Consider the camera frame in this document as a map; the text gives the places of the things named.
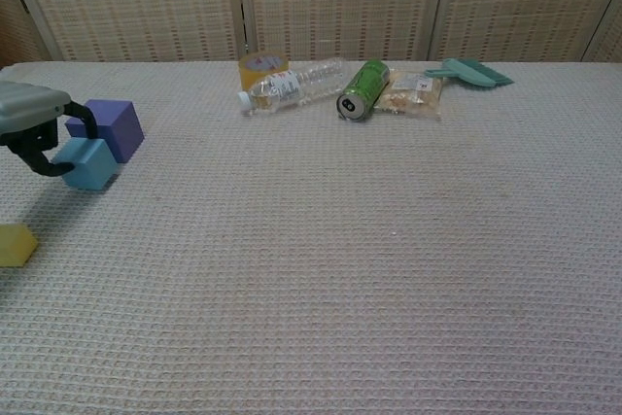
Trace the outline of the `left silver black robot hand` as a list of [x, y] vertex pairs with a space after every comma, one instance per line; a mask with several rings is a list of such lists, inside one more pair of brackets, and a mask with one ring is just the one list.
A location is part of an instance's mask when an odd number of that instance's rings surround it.
[[98, 137], [93, 112], [67, 92], [11, 81], [1, 83], [1, 145], [39, 175], [60, 177], [75, 169], [72, 162], [54, 163], [45, 155], [58, 145], [57, 119], [61, 116], [82, 121], [88, 139]]

